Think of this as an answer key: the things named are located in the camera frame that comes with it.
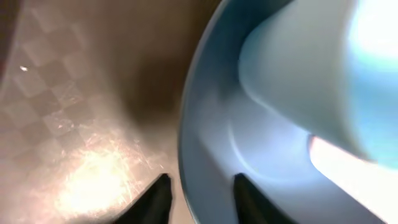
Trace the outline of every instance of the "black object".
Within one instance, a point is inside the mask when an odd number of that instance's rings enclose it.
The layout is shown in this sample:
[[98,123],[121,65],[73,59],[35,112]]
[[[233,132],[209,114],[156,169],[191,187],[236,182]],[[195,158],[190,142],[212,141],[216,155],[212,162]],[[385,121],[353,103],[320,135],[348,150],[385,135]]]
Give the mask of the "black object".
[[[235,175],[233,192],[239,224],[296,224],[244,174]],[[172,180],[169,175],[162,174],[114,223],[168,224],[172,200]]]
[[114,223],[168,224],[172,200],[172,180],[162,174]]
[[296,224],[263,195],[244,174],[234,177],[239,224]]

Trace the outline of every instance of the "white cup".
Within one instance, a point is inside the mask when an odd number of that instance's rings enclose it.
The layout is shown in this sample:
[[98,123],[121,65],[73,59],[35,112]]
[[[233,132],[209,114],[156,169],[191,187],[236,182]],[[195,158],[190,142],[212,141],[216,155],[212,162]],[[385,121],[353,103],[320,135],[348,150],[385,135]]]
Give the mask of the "white cup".
[[398,168],[397,8],[293,1],[246,39],[245,92],[355,156]]

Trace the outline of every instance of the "white cylindrical object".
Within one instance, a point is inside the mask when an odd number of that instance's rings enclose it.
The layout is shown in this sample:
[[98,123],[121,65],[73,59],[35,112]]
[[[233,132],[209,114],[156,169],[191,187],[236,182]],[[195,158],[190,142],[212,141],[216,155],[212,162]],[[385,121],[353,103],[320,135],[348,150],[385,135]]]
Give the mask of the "white cylindrical object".
[[292,2],[247,38],[239,58],[243,88],[352,154],[398,167],[396,6]]

